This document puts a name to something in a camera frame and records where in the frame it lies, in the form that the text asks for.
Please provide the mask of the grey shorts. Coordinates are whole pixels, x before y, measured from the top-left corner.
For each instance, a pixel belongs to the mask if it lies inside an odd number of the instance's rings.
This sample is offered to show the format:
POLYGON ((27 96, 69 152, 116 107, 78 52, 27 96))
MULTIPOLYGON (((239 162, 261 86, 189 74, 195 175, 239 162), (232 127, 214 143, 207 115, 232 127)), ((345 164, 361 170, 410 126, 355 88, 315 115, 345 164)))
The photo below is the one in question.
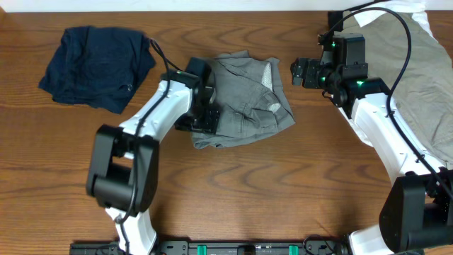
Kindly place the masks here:
POLYGON ((212 68, 220 117, 215 134, 194 132, 193 145, 236 147, 276 135, 295 124, 279 72, 279 59, 252 58, 248 51, 204 58, 212 68))

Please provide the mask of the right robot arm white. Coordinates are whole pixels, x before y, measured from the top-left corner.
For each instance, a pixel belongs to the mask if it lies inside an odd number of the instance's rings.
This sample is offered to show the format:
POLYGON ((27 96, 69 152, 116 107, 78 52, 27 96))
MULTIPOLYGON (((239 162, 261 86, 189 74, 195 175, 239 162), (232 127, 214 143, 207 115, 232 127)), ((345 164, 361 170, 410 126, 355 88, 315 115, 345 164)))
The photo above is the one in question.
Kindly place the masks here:
POLYGON ((318 59, 298 58, 292 83, 320 89, 363 132, 391 181, 377 225, 348 236, 348 254, 401 254, 452 244, 452 171, 424 151, 391 91, 368 76, 360 34, 320 35, 318 59))

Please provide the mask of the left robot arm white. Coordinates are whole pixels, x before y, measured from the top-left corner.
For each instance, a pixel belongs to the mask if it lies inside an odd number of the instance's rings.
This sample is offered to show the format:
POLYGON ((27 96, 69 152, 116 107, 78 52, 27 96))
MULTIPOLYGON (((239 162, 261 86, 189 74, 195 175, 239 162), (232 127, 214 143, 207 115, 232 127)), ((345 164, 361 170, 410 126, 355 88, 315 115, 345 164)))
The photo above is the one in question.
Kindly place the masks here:
POLYGON ((156 93, 119 126, 96 132, 86 192, 115 223, 116 243, 89 247, 92 254, 150 254, 157 234, 149 207, 159 178, 159 146, 171 128, 213 135, 220 112, 211 66, 190 59, 181 71, 167 69, 156 93))

